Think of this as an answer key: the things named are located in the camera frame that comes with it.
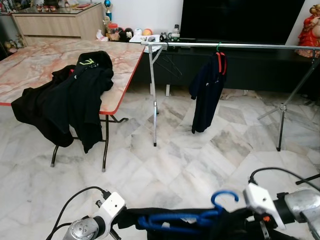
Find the table surface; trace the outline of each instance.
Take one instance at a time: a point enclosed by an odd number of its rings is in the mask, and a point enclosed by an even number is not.
[[[59,7],[56,9],[56,11],[38,11],[36,6],[28,7],[26,9],[19,10],[17,12],[14,12],[14,15],[18,14],[78,14],[81,13],[89,8],[92,8],[96,5],[100,4],[99,2],[97,3],[92,3],[91,6],[86,7],[85,9],[80,9],[76,10],[73,9],[72,7]]]
[[[0,106],[11,106],[24,89],[50,82],[52,72],[75,65],[82,53],[95,51],[109,54],[114,72],[112,88],[101,95],[100,114],[115,114],[144,51],[140,44],[59,39],[19,49],[0,61]]]

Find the red table edge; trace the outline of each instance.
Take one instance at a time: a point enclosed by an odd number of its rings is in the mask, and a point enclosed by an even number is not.
[[[120,106],[120,104],[121,104],[121,102],[122,102],[122,100],[123,100],[123,98],[125,96],[125,93],[127,92],[127,89],[128,89],[128,87],[129,87],[129,85],[131,83],[131,79],[133,78],[133,76],[134,76],[134,74],[136,72],[138,64],[140,63],[141,57],[144,54],[144,51],[145,51],[145,48],[143,48],[143,50],[141,52],[141,55],[140,55],[140,57],[138,59],[138,62],[136,63],[136,65],[134,67],[134,70],[133,70],[133,72],[131,74],[131,77],[130,77],[130,79],[128,81],[128,84],[126,85],[126,87],[125,87],[125,89],[123,91],[123,94],[122,94],[122,96],[120,98],[120,101],[119,101],[118,105],[116,106],[115,110],[114,111],[99,111],[99,114],[101,114],[101,115],[114,115],[114,114],[116,114],[116,112],[118,111],[118,108],[119,108],[119,106]],[[10,107],[11,103],[9,103],[9,102],[0,102],[0,106],[8,106],[8,107]]]

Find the white wall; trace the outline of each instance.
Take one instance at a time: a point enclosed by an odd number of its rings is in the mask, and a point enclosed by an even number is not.
[[[311,16],[309,12],[310,8],[315,5],[320,4],[320,0],[305,0],[301,8],[299,16],[297,17],[295,24],[291,30],[291,33],[286,41],[286,45],[298,45],[299,39],[298,36],[301,33],[304,27],[304,20]]]
[[[140,28],[151,29],[156,34],[168,33],[175,24],[181,25],[183,2],[183,0],[111,0],[112,22],[124,29]]]

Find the orange ball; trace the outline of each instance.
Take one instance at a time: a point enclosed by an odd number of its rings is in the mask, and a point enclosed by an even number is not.
[[[143,36],[150,36],[150,35],[152,35],[151,29],[146,28],[145,30],[143,30],[142,35],[143,35]]]

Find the red statue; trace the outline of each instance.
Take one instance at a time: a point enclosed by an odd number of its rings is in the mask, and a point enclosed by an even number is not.
[[[303,29],[299,38],[299,46],[320,47],[320,4],[310,8],[312,14],[303,22]],[[311,58],[312,50],[297,50],[299,55]],[[320,56],[320,51],[316,51],[316,57]]]

